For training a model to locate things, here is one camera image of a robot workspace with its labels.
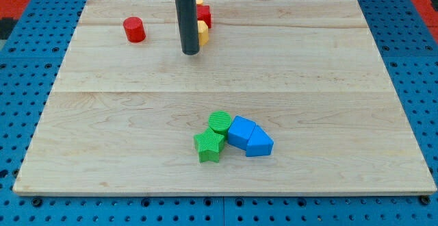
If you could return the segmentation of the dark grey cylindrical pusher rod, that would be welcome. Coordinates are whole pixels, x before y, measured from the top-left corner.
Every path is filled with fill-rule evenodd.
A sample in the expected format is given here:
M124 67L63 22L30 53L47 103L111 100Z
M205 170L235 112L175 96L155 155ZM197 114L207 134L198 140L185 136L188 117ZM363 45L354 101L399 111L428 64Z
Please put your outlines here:
M198 38L196 0L175 0L181 50L196 55L200 50Z

